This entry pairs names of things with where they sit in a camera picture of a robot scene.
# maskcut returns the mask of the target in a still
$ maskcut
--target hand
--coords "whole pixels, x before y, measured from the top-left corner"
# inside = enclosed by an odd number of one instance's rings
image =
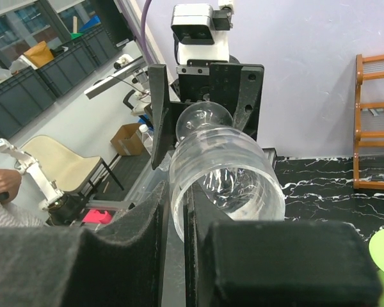
[[[21,175],[12,169],[0,169],[0,193],[17,195],[21,185]]]

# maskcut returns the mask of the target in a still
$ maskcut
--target chair seat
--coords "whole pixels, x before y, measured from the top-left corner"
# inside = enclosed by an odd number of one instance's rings
[[[60,190],[66,193],[78,193],[101,163],[101,157],[90,157],[74,161],[58,173],[53,180],[56,181],[56,185]]]

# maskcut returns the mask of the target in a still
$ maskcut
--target wooden rack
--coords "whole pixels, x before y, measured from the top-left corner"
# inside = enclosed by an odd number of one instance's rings
[[[354,133],[354,156],[353,156],[353,175],[355,189],[381,189],[384,190],[384,182],[361,181],[359,174],[359,152],[360,147],[384,147],[384,140],[365,140],[365,139],[384,139],[384,131],[362,132],[361,111],[363,109],[384,107],[384,102],[372,104],[361,103],[361,87],[364,81],[384,79],[384,71],[364,73],[364,65],[367,63],[383,62],[384,55],[370,56],[363,58],[361,54],[356,57],[356,95],[355,95],[355,133]]]

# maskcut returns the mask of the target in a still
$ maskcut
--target blue object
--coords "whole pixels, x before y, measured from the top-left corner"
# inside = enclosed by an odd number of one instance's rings
[[[98,15],[96,15],[96,16],[92,17],[92,18],[90,19],[90,21],[88,21],[85,25],[83,25],[83,26],[81,27],[81,29],[79,29],[78,31],[79,31],[79,32],[83,32],[83,31],[85,31],[85,30],[88,30],[88,29],[90,29],[91,27],[94,27],[96,24],[99,24],[100,22],[101,22],[101,21],[100,21]]]

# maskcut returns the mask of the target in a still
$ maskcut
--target water bottle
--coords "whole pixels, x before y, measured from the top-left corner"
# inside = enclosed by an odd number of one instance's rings
[[[147,125],[140,125],[140,132],[142,133],[142,143],[145,149],[148,151],[150,155],[152,155],[152,147],[154,145],[154,132],[149,130]],[[171,157],[167,153],[162,160],[161,164],[158,166],[158,168],[161,171],[168,171],[169,165],[171,163]]]

